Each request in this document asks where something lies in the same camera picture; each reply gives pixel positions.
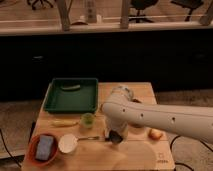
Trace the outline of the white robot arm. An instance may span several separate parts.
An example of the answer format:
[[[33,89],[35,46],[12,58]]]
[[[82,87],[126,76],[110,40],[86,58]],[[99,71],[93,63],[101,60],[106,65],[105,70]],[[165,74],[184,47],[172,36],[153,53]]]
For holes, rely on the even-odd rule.
[[[101,109],[108,130],[119,135],[130,123],[213,144],[213,107],[136,103],[131,89],[118,86],[112,89]]]

